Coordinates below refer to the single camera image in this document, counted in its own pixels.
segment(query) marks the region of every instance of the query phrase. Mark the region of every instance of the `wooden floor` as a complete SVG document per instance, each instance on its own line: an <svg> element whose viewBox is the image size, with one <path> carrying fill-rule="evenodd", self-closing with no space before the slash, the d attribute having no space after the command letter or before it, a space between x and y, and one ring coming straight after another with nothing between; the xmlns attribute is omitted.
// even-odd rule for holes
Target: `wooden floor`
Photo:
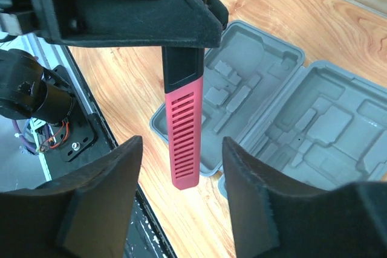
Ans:
<svg viewBox="0 0 387 258"><path fill-rule="evenodd" d="M304 49L307 64L331 62L387 86L387 19L342 0L222 0L242 19ZM194 189L172 186L167 145L149 120L163 103L159 48L71 48L119 143L144 138L140 185L179 257L234 257L220 175Z"/></svg>

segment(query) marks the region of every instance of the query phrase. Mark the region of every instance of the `black cylinder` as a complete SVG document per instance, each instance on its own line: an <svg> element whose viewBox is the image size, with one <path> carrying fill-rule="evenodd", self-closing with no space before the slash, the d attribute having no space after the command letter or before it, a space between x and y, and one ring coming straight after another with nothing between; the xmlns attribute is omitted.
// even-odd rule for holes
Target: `black cylinder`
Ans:
<svg viewBox="0 0 387 258"><path fill-rule="evenodd" d="M45 98L32 116L48 123L61 122L71 112L73 98L66 91L51 84L42 82L41 86Z"/></svg>

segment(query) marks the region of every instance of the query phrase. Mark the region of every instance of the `gray floor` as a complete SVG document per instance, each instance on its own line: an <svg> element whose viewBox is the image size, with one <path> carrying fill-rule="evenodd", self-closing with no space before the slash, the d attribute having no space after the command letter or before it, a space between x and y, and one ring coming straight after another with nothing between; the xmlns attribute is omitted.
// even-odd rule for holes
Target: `gray floor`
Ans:
<svg viewBox="0 0 387 258"><path fill-rule="evenodd" d="M33 189L45 182L39 158L22 153L11 120L0 116L0 128L0 192Z"/></svg>

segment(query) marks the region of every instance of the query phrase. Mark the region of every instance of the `pink object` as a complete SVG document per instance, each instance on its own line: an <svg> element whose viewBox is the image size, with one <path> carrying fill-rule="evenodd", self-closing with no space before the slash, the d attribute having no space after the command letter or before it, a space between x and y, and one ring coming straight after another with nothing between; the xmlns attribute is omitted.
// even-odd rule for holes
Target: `pink object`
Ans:
<svg viewBox="0 0 387 258"><path fill-rule="evenodd" d="M165 95L172 183L180 190L199 183L203 77Z"/></svg>

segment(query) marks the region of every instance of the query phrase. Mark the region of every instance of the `open tool case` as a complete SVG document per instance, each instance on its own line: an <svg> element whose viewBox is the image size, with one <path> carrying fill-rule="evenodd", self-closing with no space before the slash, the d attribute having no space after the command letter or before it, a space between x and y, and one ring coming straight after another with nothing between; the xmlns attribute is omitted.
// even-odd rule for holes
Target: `open tool case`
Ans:
<svg viewBox="0 0 387 258"><path fill-rule="evenodd" d="M282 173L332 190L387 171L387 90L241 21L205 56L200 173L222 168L222 140ZM167 141L165 105L151 128ZM219 189L227 197L224 175Z"/></svg>

